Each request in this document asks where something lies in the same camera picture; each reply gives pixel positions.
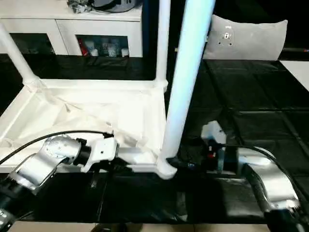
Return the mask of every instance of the white tray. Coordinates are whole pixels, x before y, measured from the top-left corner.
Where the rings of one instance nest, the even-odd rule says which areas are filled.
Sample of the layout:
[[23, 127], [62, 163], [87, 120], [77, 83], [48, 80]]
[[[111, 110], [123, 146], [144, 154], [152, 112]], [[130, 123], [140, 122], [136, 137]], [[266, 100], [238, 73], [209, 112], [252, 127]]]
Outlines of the white tray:
[[[44, 88], [25, 86], [0, 117], [0, 156], [32, 139], [66, 130], [120, 131], [155, 152], [161, 149], [166, 123], [164, 90], [156, 81], [42, 80]], [[91, 141], [99, 134], [71, 134]], [[0, 166], [10, 172], [37, 142]], [[120, 141], [120, 147], [129, 146]], [[155, 162], [144, 159], [146, 164]]]

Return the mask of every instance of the black floor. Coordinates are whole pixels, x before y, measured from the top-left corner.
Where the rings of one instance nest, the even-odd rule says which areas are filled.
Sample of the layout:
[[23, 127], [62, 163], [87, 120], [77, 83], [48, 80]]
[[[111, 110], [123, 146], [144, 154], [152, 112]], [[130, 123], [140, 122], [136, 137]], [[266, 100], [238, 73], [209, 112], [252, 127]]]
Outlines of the black floor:
[[[27, 56], [41, 78], [152, 80], [155, 66], [141, 58]], [[0, 56], [3, 112], [21, 88], [18, 72]], [[166, 92], [168, 105], [170, 89]], [[273, 61], [207, 61], [200, 65], [183, 139], [217, 120], [231, 144], [271, 151], [309, 201], [309, 93]], [[183, 143], [179, 156], [200, 161], [201, 148]], [[262, 223], [250, 185], [178, 172], [155, 174], [57, 174], [31, 202], [23, 219], [77, 222]]]

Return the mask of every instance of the glass cabinet door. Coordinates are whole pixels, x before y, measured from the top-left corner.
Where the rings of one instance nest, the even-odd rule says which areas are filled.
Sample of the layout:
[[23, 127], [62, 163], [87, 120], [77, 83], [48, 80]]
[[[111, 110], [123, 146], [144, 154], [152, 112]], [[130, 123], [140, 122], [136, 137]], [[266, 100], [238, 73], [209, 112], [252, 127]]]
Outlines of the glass cabinet door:
[[142, 57], [141, 22], [58, 19], [57, 24], [69, 55]]
[[54, 54], [55, 51], [47, 34], [43, 33], [11, 33], [17, 47], [23, 54]]
[[128, 57], [127, 36], [76, 35], [83, 56]]

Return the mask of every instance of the white cabinet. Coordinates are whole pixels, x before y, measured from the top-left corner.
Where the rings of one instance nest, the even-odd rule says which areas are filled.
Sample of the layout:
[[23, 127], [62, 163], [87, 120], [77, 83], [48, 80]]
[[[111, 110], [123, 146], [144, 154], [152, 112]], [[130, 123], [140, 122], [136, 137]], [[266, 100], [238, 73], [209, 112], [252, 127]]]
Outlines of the white cabinet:
[[[42, 47], [50, 46], [56, 54], [68, 54], [57, 23], [53, 19], [0, 19], [0, 21], [12, 34], [22, 51], [31, 46], [30, 44], [35, 43], [35, 40], [38, 40], [41, 43], [46, 43]], [[6, 53], [6, 49], [1, 44], [0, 53]]]
[[119, 37], [128, 46], [130, 57], [142, 57], [141, 23], [131, 21], [61, 20], [57, 24], [69, 55], [81, 55], [78, 36]]
[[[98, 55], [110, 56], [102, 53], [103, 41], [110, 46], [120, 43], [118, 51], [127, 48], [131, 57], [142, 57], [142, 5], [122, 13], [74, 14], [67, 0], [43, 2], [0, 0], [0, 20], [23, 53], [48, 53], [49, 49], [57, 55], [82, 55], [81, 47], [88, 49], [85, 41], [92, 41]], [[0, 44], [0, 53], [5, 52]]]

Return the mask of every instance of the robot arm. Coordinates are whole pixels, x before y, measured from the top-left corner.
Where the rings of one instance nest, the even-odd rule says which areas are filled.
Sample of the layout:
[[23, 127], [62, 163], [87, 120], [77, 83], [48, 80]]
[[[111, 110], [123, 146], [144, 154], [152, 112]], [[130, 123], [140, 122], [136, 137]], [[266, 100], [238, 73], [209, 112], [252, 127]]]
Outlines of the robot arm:
[[175, 168], [241, 176], [252, 186], [272, 232], [309, 231], [293, 181], [269, 151], [224, 145], [226, 136], [216, 121], [203, 127], [201, 137], [194, 140], [194, 144], [204, 146], [201, 164], [184, 163], [177, 158], [168, 159], [169, 163]]
[[27, 197], [36, 195], [61, 163], [79, 165], [86, 173], [93, 164], [112, 161], [117, 155], [119, 145], [114, 137], [95, 140], [91, 146], [86, 142], [66, 135], [48, 138], [38, 153], [8, 175], [0, 186], [1, 232], [10, 229]]

